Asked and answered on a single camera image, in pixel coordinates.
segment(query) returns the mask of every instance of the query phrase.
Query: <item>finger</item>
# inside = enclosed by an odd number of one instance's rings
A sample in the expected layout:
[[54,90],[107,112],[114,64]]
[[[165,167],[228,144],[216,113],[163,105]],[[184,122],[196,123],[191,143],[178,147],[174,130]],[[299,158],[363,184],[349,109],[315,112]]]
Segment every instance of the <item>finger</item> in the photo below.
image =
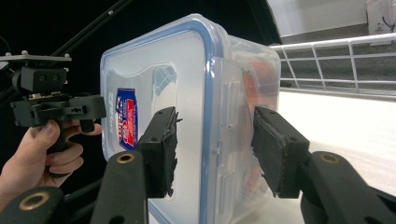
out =
[[72,127],[64,129],[64,136],[66,137],[66,140],[68,140],[69,138],[71,138],[74,135],[77,135],[79,133],[82,133],[85,135],[97,135],[102,132],[102,126],[100,124],[94,123],[93,128],[94,128],[93,132],[84,133],[81,130],[81,126],[72,126]]
[[69,147],[63,152],[51,153],[46,158],[46,165],[64,165],[76,158],[78,158],[83,152],[82,145],[77,143],[70,143]]
[[15,159],[23,165],[41,160],[47,149],[58,140],[59,133],[59,126],[54,120],[49,120],[44,128],[29,129],[21,140]]
[[75,160],[70,161],[63,165],[52,165],[49,167],[49,171],[53,174],[69,174],[76,171],[84,163],[81,157],[77,157]]

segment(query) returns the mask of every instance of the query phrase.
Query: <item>white wall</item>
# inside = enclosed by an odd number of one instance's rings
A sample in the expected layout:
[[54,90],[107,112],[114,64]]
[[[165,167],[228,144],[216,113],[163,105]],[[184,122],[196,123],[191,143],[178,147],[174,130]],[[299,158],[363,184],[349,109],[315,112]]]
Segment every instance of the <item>white wall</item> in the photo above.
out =
[[365,0],[267,0],[281,36],[367,22]]

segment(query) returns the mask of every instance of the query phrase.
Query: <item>black mechanical bracket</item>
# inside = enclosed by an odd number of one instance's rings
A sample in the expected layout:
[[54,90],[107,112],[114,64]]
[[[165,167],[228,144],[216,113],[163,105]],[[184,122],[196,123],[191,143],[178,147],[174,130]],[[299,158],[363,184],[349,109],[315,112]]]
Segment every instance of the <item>black mechanical bracket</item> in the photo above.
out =
[[298,198],[305,223],[396,223],[396,198],[370,188],[343,157],[310,153],[309,141],[278,113],[255,108],[251,145],[268,186]]
[[[12,102],[15,124],[22,127],[45,125],[54,119],[60,126],[58,141],[48,153],[66,149],[63,121],[79,119],[84,133],[92,132],[94,119],[106,116],[105,100],[100,95],[73,97],[61,90],[66,82],[67,69],[64,63],[71,62],[70,57],[51,57],[36,55],[16,55],[0,57],[0,62],[10,66],[21,66],[12,78],[15,91],[24,95],[23,101]],[[52,174],[62,177],[67,174]]]
[[174,107],[158,111],[138,150],[113,155],[103,179],[65,196],[52,187],[28,190],[6,206],[0,223],[148,223],[148,198],[173,193],[178,121]]

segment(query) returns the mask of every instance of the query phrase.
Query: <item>bracket hole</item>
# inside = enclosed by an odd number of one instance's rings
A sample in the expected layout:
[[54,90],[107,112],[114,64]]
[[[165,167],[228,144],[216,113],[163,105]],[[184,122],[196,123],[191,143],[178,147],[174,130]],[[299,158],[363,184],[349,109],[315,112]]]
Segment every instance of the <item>bracket hole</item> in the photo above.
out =
[[332,154],[323,153],[320,155],[320,158],[327,163],[336,164],[340,162],[340,159]]
[[128,163],[133,160],[134,160],[134,154],[131,153],[123,154],[117,157],[118,163]]

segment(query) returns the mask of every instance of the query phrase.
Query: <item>colorful label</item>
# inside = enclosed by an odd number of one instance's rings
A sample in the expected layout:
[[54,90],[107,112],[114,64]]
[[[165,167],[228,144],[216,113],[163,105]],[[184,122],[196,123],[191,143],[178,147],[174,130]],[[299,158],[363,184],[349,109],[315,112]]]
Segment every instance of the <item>colorful label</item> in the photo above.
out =
[[134,150],[137,144],[137,105],[134,89],[117,90],[116,113],[120,146]]

